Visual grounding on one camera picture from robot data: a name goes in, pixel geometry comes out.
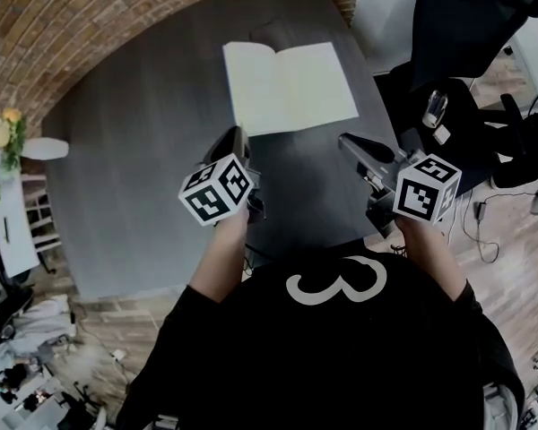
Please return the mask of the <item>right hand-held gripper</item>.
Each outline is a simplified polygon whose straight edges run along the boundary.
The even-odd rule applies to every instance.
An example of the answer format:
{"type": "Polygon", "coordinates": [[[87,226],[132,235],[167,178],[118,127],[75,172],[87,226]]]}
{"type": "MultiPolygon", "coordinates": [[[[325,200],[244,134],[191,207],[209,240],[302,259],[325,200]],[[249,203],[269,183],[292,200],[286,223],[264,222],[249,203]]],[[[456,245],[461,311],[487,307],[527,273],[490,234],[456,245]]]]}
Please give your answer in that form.
{"type": "Polygon", "coordinates": [[[398,215],[434,225],[453,206],[462,171],[441,157],[421,150],[405,154],[364,133],[342,133],[337,144],[373,191],[366,215],[383,237],[398,215]]]}

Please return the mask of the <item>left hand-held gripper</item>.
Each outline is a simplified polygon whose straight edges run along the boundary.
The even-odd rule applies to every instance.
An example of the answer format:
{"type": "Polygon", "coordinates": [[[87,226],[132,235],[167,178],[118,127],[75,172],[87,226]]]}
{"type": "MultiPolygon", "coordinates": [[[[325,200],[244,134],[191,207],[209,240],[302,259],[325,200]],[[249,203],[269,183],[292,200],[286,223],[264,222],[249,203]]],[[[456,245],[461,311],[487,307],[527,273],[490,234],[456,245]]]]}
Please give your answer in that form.
{"type": "Polygon", "coordinates": [[[257,196],[260,174],[246,169],[239,159],[250,159],[247,132],[232,126],[206,152],[209,163],[187,176],[178,198],[202,226],[237,214],[243,206],[249,220],[265,218],[265,205],[257,196]]]}

